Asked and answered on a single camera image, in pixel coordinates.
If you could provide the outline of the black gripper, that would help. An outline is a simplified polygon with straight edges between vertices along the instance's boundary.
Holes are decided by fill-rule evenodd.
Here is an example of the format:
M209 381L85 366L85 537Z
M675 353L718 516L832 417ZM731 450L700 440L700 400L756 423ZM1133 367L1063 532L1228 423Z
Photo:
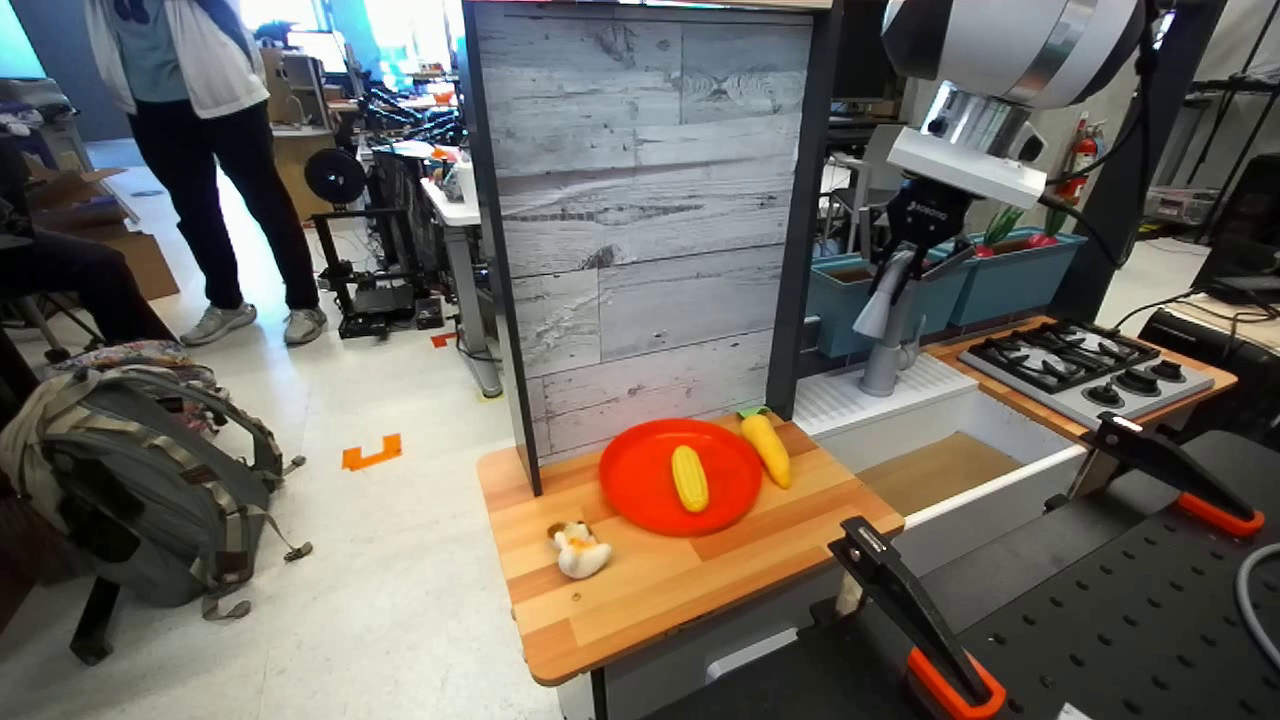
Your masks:
M924 272L924 257L965 231L965 218L973 207L973 191L913 175L887 201L887 238L891 249L909 257L909 281Z

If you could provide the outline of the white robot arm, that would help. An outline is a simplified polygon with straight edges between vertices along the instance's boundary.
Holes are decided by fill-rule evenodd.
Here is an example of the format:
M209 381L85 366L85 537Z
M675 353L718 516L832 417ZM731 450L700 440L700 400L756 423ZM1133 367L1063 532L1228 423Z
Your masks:
M1049 175L1026 117L1095 96L1140 49L1143 20L1143 0L882 0L882 56L937 85L927 117L887 149L909 173L887 201L887 268L918 277L973 201L1031 207Z

